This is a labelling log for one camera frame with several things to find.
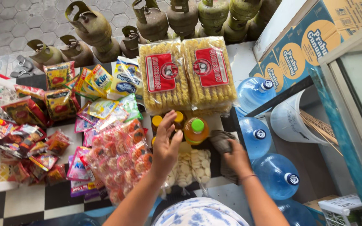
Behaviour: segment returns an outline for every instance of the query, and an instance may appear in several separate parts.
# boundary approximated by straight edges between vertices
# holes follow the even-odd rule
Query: orange liquid
[[[195,131],[193,131],[192,127],[191,127],[191,123],[194,119],[200,119],[204,122],[204,130],[200,133],[196,133]],[[209,136],[209,126],[206,123],[205,120],[201,119],[201,118],[190,118],[188,121],[185,122],[184,125],[184,136],[185,136],[185,140],[187,141],[187,143],[189,143],[190,145],[198,145],[200,143],[202,143],[206,138],[208,138]]]

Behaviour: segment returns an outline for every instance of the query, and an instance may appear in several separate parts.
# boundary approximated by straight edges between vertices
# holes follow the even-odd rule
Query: green bottle cap
[[[200,133],[204,130],[205,124],[200,119],[194,119],[191,123],[192,130],[196,133]]]

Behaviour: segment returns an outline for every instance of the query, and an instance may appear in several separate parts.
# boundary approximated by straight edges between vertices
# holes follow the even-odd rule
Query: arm
[[[257,226],[289,226],[286,218],[266,193],[258,177],[249,177],[254,172],[249,164],[247,152],[236,140],[229,140],[232,153],[225,153],[227,164],[242,178],[244,193]]]
[[[177,114],[172,110],[163,118],[154,142],[152,168],[118,205],[103,226],[143,226],[146,222],[160,186],[177,161],[178,149],[183,137],[182,131],[178,131],[173,136],[171,144],[169,142],[176,117]]]

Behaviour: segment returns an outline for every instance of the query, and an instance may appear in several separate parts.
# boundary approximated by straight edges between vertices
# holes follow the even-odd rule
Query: blue tie-dye fabric
[[[234,210],[211,198],[188,199],[167,208],[154,226],[249,226]]]

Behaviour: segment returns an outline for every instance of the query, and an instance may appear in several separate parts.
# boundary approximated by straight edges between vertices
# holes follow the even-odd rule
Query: person
[[[150,171],[105,221],[103,226],[143,226],[158,197],[161,185],[177,162],[183,132],[174,131],[174,110],[167,113],[157,129]],[[256,226],[289,226],[276,204],[266,193],[249,164],[244,148],[229,140],[233,152],[224,155],[226,162],[239,176]],[[192,198],[166,208],[153,223],[154,226],[249,226],[232,209],[211,198]]]

